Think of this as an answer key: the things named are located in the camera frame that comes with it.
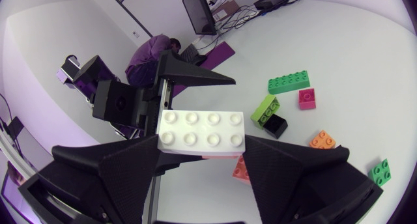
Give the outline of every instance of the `purple mat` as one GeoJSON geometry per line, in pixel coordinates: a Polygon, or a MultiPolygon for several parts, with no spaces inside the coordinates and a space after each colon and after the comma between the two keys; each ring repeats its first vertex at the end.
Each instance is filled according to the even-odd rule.
{"type": "MultiPolygon", "coordinates": [[[[207,56],[207,60],[201,64],[200,67],[207,70],[212,70],[234,54],[235,51],[229,46],[229,44],[222,42],[219,44],[219,46],[216,46],[212,51],[210,51],[209,55],[207,56]]],[[[187,87],[184,85],[175,85],[173,97],[176,97],[176,95],[185,90],[185,88],[187,87]]]]}

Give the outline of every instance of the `lego brick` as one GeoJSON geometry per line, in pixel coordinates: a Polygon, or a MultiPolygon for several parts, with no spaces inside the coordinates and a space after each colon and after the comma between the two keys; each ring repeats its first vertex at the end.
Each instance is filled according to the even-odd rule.
{"type": "Polygon", "coordinates": [[[250,116],[256,127],[263,129],[265,122],[280,108],[280,103],[274,95],[267,95],[259,107],[250,116]]]}
{"type": "Polygon", "coordinates": [[[389,181],[389,179],[391,179],[391,172],[390,166],[388,165],[388,160],[385,159],[377,166],[372,168],[372,170],[368,172],[368,177],[380,187],[389,181]]]}
{"type": "Polygon", "coordinates": [[[315,108],[314,88],[299,91],[298,104],[301,110],[315,108]]]}
{"type": "Polygon", "coordinates": [[[272,114],[272,116],[267,120],[263,127],[270,135],[274,136],[275,138],[279,138],[284,130],[287,129],[288,124],[285,119],[272,114]]]}
{"type": "Polygon", "coordinates": [[[336,142],[334,139],[332,139],[324,130],[320,131],[320,133],[309,143],[310,147],[319,149],[331,149],[335,144],[336,142]]]}
{"type": "Polygon", "coordinates": [[[275,79],[269,79],[268,91],[270,94],[279,94],[298,90],[310,86],[307,71],[296,72],[275,79]]]}
{"type": "Polygon", "coordinates": [[[248,170],[246,169],[245,161],[243,160],[243,156],[240,156],[237,165],[235,167],[235,170],[233,171],[234,178],[238,179],[241,182],[244,182],[246,184],[250,184],[250,179],[248,175],[248,170]]]}
{"type": "Polygon", "coordinates": [[[243,113],[163,110],[158,149],[196,156],[239,156],[245,151],[243,113]]]}

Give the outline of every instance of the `desk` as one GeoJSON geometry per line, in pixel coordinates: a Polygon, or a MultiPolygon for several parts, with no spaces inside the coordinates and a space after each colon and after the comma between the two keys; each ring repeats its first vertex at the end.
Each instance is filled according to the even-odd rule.
{"type": "MultiPolygon", "coordinates": [[[[272,139],[250,115],[270,78],[307,70],[317,108],[301,111],[298,91],[277,94],[288,122],[280,141],[306,145],[326,130],[367,172],[388,158],[392,179],[361,223],[386,223],[417,158],[417,39],[382,16],[303,0],[259,17],[223,39],[236,54],[214,69],[236,85],[190,87],[174,109],[243,111],[248,135],[272,139]]],[[[158,219],[179,223],[260,223],[251,190],[232,178],[237,160],[184,163],[161,180],[158,219]]]]}

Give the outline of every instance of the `orange lego brick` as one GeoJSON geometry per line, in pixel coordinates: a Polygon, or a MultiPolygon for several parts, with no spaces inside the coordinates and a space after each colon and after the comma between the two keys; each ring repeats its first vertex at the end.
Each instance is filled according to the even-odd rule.
{"type": "Polygon", "coordinates": [[[334,139],[332,139],[324,130],[320,131],[320,133],[309,143],[310,147],[319,149],[331,149],[335,144],[336,142],[334,139]]]}
{"type": "Polygon", "coordinates": [[[233,177],[237,178],[241,182],[246,184],[250,184],[248,170],[246,170],[245,161],[243,160],[243,156],[240,156],[235,170],[233,171],[233,177]]]}

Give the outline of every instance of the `lime green lego brick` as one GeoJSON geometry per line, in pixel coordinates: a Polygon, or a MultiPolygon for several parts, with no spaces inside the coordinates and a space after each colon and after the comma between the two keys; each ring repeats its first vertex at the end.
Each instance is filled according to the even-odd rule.
{"type": "Polygon", "coordinates": [[[388,165],[388,160],[385,159],[383,162],[375,166],[370,172],[368,172],[368,177],[374,181],[378,186],[384,185],[389,179],[391,179],[390,166],[388,165]]]}
{"type": "Polygon", "coordinates": [[[267,95],[265,99],[261,102],[261,105],[255,110],[255,112],[250,116],[255,125],[263,129],[263,125],[266,121],[280,108],[280,103],[274,95],[267,95]]]}
{"type": "Polygon", "coordinates": [[[268,91],[270,94],[279,94],[298,90],[310,86],[307,71],[296,72],[276,79],[269,79],[268,91]]]}

